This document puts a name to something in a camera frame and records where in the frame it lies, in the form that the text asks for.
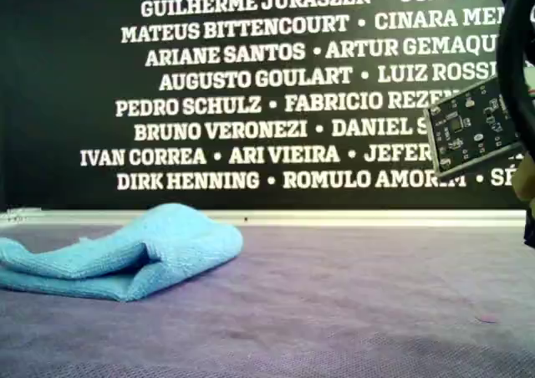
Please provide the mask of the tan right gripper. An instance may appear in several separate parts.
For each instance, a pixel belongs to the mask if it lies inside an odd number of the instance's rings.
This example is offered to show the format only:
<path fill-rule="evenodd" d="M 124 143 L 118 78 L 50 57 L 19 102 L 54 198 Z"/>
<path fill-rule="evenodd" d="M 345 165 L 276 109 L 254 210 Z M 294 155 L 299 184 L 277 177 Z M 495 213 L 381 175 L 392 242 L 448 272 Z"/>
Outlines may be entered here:
<path fill-rule="evenodd" d="M 534 200 L 534 180 L 534 160 L 526 153 L 514 173 L 514 192 L 520 201 Z M 530 248 L 535 248 L 535 220 L 531 210 L 526 210 L 523 241 Z"/>

